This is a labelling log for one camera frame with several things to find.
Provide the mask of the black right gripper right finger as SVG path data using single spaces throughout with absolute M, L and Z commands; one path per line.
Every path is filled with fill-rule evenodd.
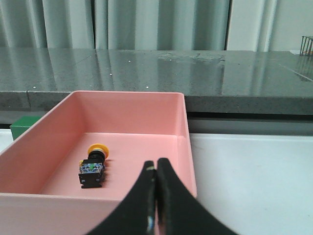
M 161 235 L 234 235 L 184 186 L 167 158 L 157 161 L 157 213 Z

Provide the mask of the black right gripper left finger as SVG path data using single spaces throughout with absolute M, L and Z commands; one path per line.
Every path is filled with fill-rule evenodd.
M 156 170 L 146 161 L 119 205 L 89 235 L 153 235 L 156 216 Z

